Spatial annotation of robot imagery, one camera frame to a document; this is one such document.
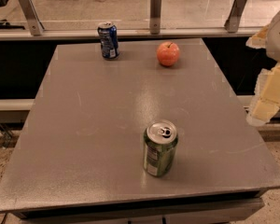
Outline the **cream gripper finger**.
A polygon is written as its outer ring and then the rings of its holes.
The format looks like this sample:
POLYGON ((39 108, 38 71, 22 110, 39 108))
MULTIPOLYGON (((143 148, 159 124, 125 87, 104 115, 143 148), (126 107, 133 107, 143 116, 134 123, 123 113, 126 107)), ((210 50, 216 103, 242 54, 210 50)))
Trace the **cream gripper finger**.
POLYGON ((254 35, 250 36, 245 44, 252 49, 265 49, 268 29, 269 25, 265 25, 254 35))
POLYGON ((271 70, 262 69, 258 75, 246 121, 262 126, 280 110, 280 63, 271 70))

